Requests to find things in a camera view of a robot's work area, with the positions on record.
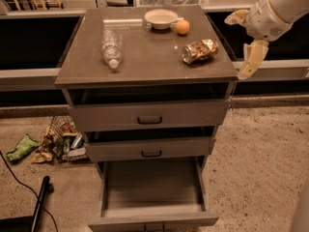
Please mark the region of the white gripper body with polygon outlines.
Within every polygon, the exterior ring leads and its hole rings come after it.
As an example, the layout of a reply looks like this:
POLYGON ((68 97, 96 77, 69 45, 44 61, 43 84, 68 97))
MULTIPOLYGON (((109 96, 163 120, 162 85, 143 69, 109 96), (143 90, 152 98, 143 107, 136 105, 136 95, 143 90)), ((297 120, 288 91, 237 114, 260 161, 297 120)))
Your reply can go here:
POLYGON ((246 16, 246 32, 255 40, 274 42, 287 33, 292 24, 286 22, 274 9, 270 0, 259 0, 246 16))

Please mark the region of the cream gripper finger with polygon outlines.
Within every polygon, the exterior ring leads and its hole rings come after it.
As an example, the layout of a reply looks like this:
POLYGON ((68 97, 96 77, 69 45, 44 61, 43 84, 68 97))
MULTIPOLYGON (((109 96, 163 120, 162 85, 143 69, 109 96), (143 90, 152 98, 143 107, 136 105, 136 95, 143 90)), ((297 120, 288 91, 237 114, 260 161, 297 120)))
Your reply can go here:
POLYGON ((248 10, 237 10, 229 14, 225 19, 224 22, 228 25, 241 25, 245 26, 247 24, 246 18, 248 16, 248 10))
POLYGON ((244 61, 239 69, 238 78, 240 80, 251 77, 258 68, 261 67, 268 52, 268 42, 264 40, 254 40, 251 44, 243 46, 244 61))

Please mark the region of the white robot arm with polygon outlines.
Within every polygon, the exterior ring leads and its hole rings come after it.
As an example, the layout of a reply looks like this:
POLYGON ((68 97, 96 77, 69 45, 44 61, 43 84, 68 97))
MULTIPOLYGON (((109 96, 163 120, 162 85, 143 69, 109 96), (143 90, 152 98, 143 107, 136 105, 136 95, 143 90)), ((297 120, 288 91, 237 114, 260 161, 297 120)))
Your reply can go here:
POLYGON ((264 62, 268 45, 290 31, 294 23, 309 13, 309 0, 258 0, 249 10, 237 10, 224 22, 238 24, 253 38, 243 46, 244 61, 239 79, 251 77, 264 62))

